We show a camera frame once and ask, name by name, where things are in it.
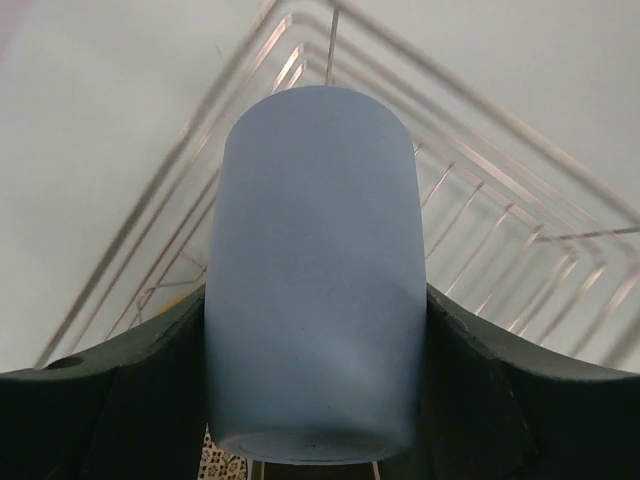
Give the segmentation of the red brown patterned bowl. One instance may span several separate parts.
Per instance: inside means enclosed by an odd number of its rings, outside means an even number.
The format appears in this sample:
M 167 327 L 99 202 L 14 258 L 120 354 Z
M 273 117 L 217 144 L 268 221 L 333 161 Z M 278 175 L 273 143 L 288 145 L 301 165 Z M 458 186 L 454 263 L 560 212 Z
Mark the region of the red brown patterned bowl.
M 248 480 L 248 461 L 218 448 L 205 428 L 197 478 L 199 480 Z

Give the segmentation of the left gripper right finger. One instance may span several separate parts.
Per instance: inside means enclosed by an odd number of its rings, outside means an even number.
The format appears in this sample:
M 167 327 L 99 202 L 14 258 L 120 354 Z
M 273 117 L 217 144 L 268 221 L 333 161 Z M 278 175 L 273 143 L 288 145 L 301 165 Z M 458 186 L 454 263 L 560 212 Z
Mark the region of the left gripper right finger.
M 636 479 L 639 377 L 540 347 L 427 289 L 427 451 L 438 479 Z

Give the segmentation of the wire metal dish rack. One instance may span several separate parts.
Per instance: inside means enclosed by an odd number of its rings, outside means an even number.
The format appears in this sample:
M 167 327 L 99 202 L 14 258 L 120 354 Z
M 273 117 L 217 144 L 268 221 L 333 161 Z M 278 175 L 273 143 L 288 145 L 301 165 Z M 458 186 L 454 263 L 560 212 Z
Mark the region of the wire metal dish rack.
M 265 5 L 34 366 L 113 338 L 197 289 L 233 124 L 269 95 L 316 85 L 367 94 L 407 126 L 431 286 L 545 348 L 638 371 L 638 209 L 346 1 Z

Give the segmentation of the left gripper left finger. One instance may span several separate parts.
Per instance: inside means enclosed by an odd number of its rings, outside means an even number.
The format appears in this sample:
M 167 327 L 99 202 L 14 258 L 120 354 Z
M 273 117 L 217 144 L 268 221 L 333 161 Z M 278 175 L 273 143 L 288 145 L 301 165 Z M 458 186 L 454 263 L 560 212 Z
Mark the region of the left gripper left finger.
M 206 428 L 204 291 L 43 369 L 1 376 L 4 479 L 194 479 Z

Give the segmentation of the light blue cup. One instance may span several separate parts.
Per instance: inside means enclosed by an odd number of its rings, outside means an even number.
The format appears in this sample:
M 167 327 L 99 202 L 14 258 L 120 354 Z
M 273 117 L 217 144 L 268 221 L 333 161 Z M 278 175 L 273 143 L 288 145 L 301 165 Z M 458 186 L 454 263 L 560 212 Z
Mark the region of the light blue cup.
M 211 240 L 215 444 L 311 465 L 408 449 L 427 281 L 413 143 L 396 115 L 335 86 L 256 103 L 225 143 Z

